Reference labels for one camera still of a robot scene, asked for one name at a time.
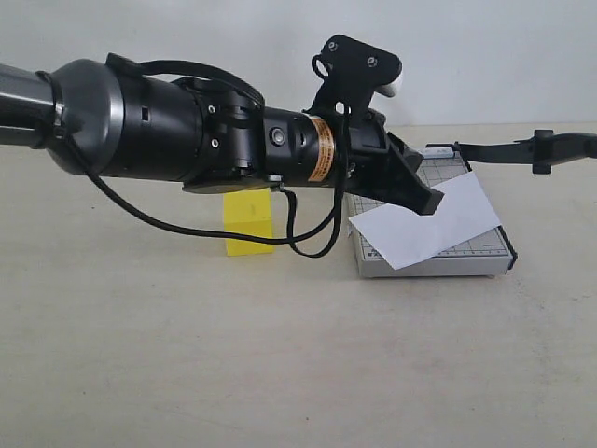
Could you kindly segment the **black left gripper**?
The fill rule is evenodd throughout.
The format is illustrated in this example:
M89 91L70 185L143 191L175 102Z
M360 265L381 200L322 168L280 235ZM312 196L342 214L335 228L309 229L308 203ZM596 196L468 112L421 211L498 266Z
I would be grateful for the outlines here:
M331 122L340 147L333 183L335 205L350 193L399 205L419 216L436 212L444 194L417 175L423 155L385 130L382 113L370 109L361 122L335 113Z

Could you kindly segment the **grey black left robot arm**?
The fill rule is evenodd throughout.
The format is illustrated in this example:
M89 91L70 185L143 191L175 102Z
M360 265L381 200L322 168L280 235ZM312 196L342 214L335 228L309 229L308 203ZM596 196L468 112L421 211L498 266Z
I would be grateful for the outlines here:
M342 192L432 215L442 193L422 157L384 128L372 96L397 80L391 54L312 60L321 86L299 112L268 107L236 76L200 63L72 61L1 69L1 141L47 151L64 171L159 180L187 192L273 187Z

